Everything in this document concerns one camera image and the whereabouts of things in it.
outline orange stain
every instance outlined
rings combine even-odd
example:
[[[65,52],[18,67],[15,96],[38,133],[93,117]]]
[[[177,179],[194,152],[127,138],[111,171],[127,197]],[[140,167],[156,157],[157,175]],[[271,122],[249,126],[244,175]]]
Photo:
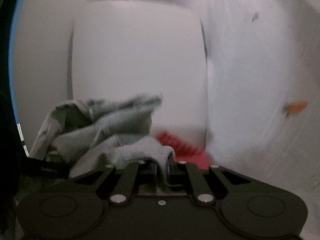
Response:
[[[306,109],[308,101],[295,101],[287,106],[287,114],[299,114],[301,111]]]

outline metal bolt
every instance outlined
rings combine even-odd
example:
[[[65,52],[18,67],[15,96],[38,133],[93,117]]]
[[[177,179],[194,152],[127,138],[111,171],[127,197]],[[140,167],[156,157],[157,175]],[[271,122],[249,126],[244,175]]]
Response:
[[[214,197],[210,194],[200,194],[198,200],[204,203],[208,203],[214,200]]]
[[[165,200],[159,200],[158,205],[164,206],[167,202]]]
[[[127,197],[122,194],[116,194],[110,197],[110,200],[114,203],[122,203],[127,200]]]

